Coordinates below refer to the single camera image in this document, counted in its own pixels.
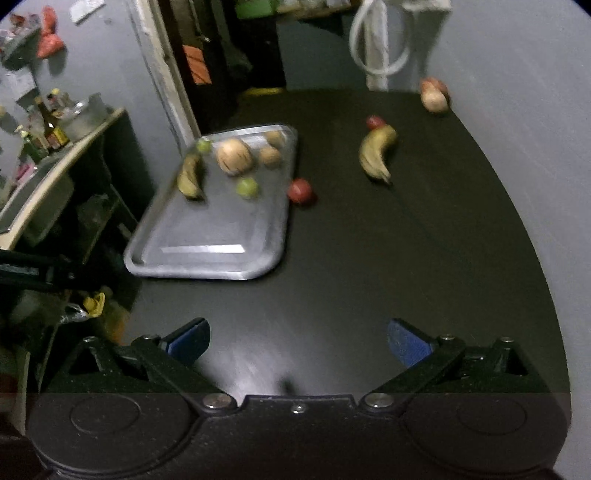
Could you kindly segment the spotted banana short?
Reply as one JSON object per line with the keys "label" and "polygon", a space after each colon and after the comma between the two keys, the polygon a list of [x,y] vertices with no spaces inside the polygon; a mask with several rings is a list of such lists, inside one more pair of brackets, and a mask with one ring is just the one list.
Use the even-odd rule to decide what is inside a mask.
{"label": "spotted banana short", "polygon": [[189,200],[204,199],[204,191],[202,191],[199,179],[200,169],[200,155],[197,153],[187,154],[177,176],[176,184],[179,192]]}

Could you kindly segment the large green grape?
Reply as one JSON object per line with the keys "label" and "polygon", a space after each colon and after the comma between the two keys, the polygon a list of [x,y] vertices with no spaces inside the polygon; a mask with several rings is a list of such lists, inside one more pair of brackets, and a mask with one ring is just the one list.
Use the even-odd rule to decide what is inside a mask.
{"label": "large green grape", "polygon": [[243,177],[236,182],[235,192],[243,199],[254,199],[259,196],[259,184],[252,177]]}

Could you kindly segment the red tomato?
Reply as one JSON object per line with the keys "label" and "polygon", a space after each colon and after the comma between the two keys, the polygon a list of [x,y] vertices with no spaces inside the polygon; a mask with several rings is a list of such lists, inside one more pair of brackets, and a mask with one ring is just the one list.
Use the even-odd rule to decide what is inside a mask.
{"label": "red tomato", "polygon": [[369,130],[375,130],[386,125],[386,121],[377,115],[369,116],[366,120],[366,124]]}
{"label": "red tomato", "polygon": [[314,198],[314,190],[306,179],[297,178],[291,181],[287,189],[287,197],[294,204],[304,205]]}

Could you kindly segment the spotted banana long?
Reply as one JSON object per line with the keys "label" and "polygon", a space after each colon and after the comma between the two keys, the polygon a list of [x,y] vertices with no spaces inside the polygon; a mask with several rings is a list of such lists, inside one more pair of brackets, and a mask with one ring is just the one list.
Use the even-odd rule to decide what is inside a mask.
{"label": "spotted banana long", "polygon": [[397,131],[388,124],[370,131],[363,138],[359,150],[360,166],[370,178],[391,183],[391,173],[386,166],[385,152],[396,143]]}

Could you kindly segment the silver metal tray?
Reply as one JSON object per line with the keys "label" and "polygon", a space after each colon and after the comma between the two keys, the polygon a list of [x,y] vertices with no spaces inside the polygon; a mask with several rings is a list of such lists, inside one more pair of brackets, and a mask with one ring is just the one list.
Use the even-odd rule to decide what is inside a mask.
{"label": "silver metal tray", "polygon": [[[256,164],[249,177],[259,196],[243,199],[238,179],[222,172],[217,146],[238,138],[253,157],[269,146],[264,133],[283,131],[283,162],[276,168]],[[124,253],[127,270],[140,277],[250,280],[273,269],[286,240],[287,187],[297,158],[297,130],[284,124],[256,125],[205,136],[212,150],[204,155],[204,199],[189,200],[174,180],[153,198]]]}

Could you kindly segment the wooden counter shelf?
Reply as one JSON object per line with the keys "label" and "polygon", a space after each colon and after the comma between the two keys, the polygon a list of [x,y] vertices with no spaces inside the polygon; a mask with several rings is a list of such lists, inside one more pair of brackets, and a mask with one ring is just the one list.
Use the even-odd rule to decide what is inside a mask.
{"label": "wooden counter shelf", "polygon": [[53,155],[35,168],[35,172],[27,181],[19,186],[11,196],[9,202],[1,212],[1,218],[10,212],[16,204],[18,208],[7,228],[1,229],[1,249],[12,250],[22,237],[34,215],[44,203],[45,199],[69,169],[81,156],[99,139],[109,127],[126,114],[123,107],[113,110],[104,122],[78,142],[71,144],[64,151]]}

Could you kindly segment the striped tan melon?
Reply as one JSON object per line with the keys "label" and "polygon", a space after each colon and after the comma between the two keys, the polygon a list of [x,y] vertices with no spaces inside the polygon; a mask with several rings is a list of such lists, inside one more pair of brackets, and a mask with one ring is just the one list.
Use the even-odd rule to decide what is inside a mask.
{"label": "striped tan melon", "polygon": [[219,168],[229,176],[242,175],[253,165],[249,146],[238,138],[222,141],[217,146],[215,156]]}

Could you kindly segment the small green grape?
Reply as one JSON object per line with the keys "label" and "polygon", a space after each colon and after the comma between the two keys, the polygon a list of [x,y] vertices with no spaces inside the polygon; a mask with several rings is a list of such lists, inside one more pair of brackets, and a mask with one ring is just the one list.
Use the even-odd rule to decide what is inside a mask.
{"label": "small green grape", "polygon": [[199,154],[208,154],[212,150],[211,140],[199,138],[197,144],[195,144],[195,149]]}

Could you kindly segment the brown round fruit near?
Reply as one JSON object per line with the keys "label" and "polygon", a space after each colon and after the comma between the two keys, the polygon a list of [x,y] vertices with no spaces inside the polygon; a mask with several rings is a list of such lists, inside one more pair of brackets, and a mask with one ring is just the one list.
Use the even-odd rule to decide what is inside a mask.
{"label": "brown round fruit near", "polygon": [[276,147],[266,146],[259,149],[259,162],[266,168],[276,168],[283,162],[283,155]]}

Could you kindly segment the brown round fruit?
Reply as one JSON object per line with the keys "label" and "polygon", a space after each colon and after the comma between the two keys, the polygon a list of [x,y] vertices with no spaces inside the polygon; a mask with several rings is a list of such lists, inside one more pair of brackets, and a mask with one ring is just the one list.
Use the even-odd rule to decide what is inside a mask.
{"label": "brown round fruit", "polygon": [[281,130],[268,131],[264,133],[264,138],[266,138],[267,144],[277,150],[283,149],[284,144],[286,144],[286,136]]}
{"label": "brown round fruit", "polygon": [[283,162],[283,155],[276,147],[266,146],[259,149],[259,162],[266,168],[276,168]]}

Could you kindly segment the brown round fruit far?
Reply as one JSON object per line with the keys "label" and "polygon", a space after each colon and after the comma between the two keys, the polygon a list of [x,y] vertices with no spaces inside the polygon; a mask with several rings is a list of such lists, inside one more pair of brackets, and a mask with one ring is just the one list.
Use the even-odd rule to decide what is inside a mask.
{"label": "brown round fruit far", "polygon": [[281,130],[268,131],[264,133],[264,138],[266,138],[267,144],[277,150],[283,149],[284,144],[286,144],[286,136]]}

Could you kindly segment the metal cooking pot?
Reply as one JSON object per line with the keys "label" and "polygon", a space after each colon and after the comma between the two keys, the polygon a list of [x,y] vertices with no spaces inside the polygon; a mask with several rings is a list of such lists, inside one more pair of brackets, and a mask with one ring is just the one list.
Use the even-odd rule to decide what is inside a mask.
{"label": "metal cooking pot", "polygon": [[59,120],[59,126],[71,142],[78,142],[98,128],[108,116],[101,94],[94,93],[67,109]]}

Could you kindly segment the dark sauce bottle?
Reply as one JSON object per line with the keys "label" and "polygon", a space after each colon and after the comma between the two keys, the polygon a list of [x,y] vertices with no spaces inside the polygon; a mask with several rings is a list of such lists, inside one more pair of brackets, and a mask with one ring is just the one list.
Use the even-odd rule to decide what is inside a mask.
{"label": "dark sauce bottle", "polygon": [[59,151],[69,143],[69,139],[59,127],[57,119],[49,111],[41,96],[34,98],[35,105],[43,120],[44,135],[53,150]]}

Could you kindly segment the reddish apple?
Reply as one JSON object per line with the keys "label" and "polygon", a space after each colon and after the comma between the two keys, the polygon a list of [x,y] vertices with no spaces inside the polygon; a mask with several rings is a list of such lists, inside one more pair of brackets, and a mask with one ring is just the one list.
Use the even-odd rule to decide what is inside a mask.
{"label": "reddish apple", "polygon": [[449,96],[449,89],[447,85],[435,77],[423,78],[420,82],[420,91],[422,94],[425,94],[429,91],[438,91],[446,97]]}

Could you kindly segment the red plastic bag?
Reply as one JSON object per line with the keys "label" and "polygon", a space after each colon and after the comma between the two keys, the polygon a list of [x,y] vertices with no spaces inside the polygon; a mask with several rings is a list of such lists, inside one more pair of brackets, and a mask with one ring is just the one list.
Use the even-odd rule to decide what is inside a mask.
{"label": "red plastic bag", "polygon": [[57,34],[58,18],[53,7],[47,5],[42,8],[41,20],[37,58],[45,60],[64,50],[65,44]]}

